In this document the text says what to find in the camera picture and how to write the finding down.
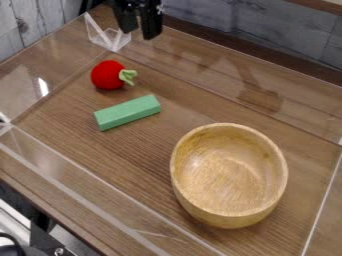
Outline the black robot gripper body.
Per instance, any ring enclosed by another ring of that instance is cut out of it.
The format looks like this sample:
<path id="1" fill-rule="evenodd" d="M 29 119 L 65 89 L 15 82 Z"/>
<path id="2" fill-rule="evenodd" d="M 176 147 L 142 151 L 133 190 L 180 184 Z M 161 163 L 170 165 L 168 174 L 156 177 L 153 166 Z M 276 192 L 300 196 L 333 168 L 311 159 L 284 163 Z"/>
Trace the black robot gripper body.
<path id="1" fill-rule="evenodd" d="M 161 0 L 108 0 L 114 11 L 130 13 L 136 10 L 154 11 L 157 15 L 162 13 Z"/>

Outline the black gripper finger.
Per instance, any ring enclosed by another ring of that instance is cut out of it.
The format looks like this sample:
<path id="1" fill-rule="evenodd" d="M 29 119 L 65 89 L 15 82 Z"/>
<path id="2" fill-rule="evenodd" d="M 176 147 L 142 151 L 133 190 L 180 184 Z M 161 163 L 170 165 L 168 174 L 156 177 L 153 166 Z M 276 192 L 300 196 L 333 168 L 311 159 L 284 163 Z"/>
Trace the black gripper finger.
<path id="1" fill-rule="evenodd" d="M 138 28 L 138 25 L 134 8 L 132 6 L 121 7 L 114 5 L 112 7 L 112 10 L 120 30 L 124 33 L 129 33 L 136 30 Z"/>
<path id="2" fill-rule="evenodd" d="M 160 5 L 140 8 L 140 24 L 142 38 L 153 39 L 162 31 L 162 11 Z"/>

